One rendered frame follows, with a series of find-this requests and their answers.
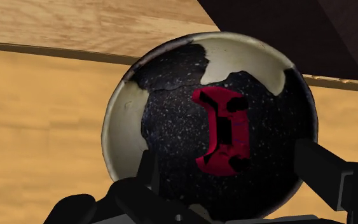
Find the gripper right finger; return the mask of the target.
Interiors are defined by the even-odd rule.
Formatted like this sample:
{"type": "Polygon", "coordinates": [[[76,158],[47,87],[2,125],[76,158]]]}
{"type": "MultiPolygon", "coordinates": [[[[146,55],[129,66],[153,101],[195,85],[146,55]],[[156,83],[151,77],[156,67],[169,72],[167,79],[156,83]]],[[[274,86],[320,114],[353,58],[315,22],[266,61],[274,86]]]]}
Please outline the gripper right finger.
{"type": "Polygon", "coordinates": [[[347,224],[358,224],[358,162],[347,162],[309,139],[299,139],[294,170],[331,209],[347,212],[347,224]]]}

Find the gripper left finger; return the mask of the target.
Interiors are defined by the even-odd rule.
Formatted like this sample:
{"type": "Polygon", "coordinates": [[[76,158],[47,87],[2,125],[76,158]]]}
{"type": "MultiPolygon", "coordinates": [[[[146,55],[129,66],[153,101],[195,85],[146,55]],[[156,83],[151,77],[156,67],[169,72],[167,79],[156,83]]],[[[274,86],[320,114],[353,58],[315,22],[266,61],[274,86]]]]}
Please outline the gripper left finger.
{"type": "Polygon", "coordinates": [[[211,224],[186,206],[158,196],[158,160],[145,150],[134,178],[115,181],[99,201],[89,194],[58,201],[43,224],[124,224],[125,214],[135,224],[211,224]]]}

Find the black and cream speckled bowl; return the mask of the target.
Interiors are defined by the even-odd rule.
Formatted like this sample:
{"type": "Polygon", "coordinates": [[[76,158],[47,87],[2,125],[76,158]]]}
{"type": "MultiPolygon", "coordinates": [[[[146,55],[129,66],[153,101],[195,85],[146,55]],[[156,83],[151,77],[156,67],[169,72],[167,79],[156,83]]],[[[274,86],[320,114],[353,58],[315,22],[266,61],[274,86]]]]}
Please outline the black and cream speckled bowl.
{"type": "Polygon", "coordinates": [[[213,222],[263,218],[301,186],[297,139],[318,138],[313,95],[296,66],[266,43],[232,32],[202,32],[149,51],[125,73],[104,117],[102,154],[111,179],[135,176],[142,152],[157,154],[159,194],[213,222]],[[246,97],[250,166],[234,176],[202,172],[209,149],[206,110],[193,91],[223,87],[246,97]]]}

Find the red and black flat toy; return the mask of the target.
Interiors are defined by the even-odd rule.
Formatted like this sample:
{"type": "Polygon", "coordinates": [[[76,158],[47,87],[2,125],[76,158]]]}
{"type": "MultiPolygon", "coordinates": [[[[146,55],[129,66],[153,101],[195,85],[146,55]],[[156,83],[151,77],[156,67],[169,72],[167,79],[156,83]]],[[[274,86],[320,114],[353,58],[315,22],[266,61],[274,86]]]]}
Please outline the red and black flat toy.
{"type": "Polygon", "coordinates": [[[209,149],[196,159],[198,168],[215,176],[234,176],[250,166],[249,105],[245,96],[223,87],[193,91],[192,101],[207,112],[209,149]]]}

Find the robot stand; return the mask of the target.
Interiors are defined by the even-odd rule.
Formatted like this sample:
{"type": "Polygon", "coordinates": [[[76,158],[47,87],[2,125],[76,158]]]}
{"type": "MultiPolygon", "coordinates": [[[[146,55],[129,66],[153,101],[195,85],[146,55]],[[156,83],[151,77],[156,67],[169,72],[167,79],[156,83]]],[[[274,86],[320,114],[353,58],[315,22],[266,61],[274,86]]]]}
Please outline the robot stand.
{"type": "Polygon", "coordinates": [[[257,38],[304,74],[358,80],[358,0],[198,0],[220,31],[257,38]]]}

